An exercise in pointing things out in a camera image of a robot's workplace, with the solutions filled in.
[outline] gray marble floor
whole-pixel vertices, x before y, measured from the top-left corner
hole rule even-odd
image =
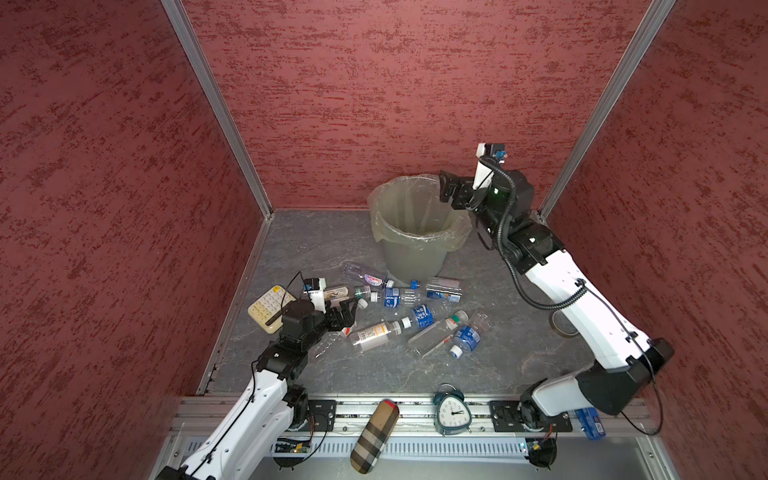
[[[324,276],[328,286],[349,284],[342,275],[348,260],[386,268],[382,248],[371,234],[368,212],[279,211],[244,305],[273,285],[285,286],[298,270],[305,278]],[[427,393],[448,382],[468,394],[514,395],[538,380],[593,360],[584,340],[556,335],[549,328],[548,314],[523,302],[498,254],[485,250],[476,235],[470,235],[458,252],[448,254],[441,275],[462,281],[465,295],[456,309],[470,316],[478,310],[488,314],[491,327],[476,351],[457,360],[446,348],[414,359],[406,353],[408,336],[402,335],[355,355],[349,340],[328,334],[310,352],[299,384],[312,394]],[[545,300],[537,287],[525,279],[524,283],[531,296]],[[300,282],[290,290],[297,295]],[[396,319],[405,312],[406,307],[393,310],[374,304],[358,314],[358,326]],[[251,361],[272,339],[276,334],[264,332],[243,308],[209,390],[241,392],[250,378]]]

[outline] clear bin liner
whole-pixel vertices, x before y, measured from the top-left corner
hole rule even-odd
[[[466,210],[440,203],[439,194],[437,175],[397,177],[379,185],[368,196],[373,237],[414,249],[455,252],[467,240],[472,222]]]

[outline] white bottle cap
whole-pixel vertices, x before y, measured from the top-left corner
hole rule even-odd
[[[464,350],[462,350],[460,346],[454,345],[451,347],[451,350],[449,351],[449,353],[453,358],[457,359],[464,354]]]

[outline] white robotic arm segment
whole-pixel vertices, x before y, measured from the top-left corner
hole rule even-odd
[[[625,367],[628,358],[639,359],[650,347],[648,335],[632,325],[611,305],[579,270],[568,252],[560,250],[553,253],[547,257],[545,265],[533,266],[525,276],[555,303],[573,295],[578,290],[576,281],[579,279],[586,282],[586,287],[594,292],[594,295],[602,298],[605,304],[594,295],[587,293],[562,312],[587,342],[595,359],[603,368]],[[616,321],[617,317],[623,327]],[[637,348],[627,332],[634,336],[634,340],[643,348],[643,351]]]
[[[283,400],[285,379],[268,370],[256,373],[254,384],[237,400],[205,444],[184,462],[188,475],[205,479],[247,480],[293,421],[293,408]]]

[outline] calculator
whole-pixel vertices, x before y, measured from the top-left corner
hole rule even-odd
[[[257,301],[248,307],[248,315],[254,319],[267,333],[275,333],[283,326],[283,312],[280,311],[280,303],[283,309],[296,298],[280,285],[275,285],[264,293]]]

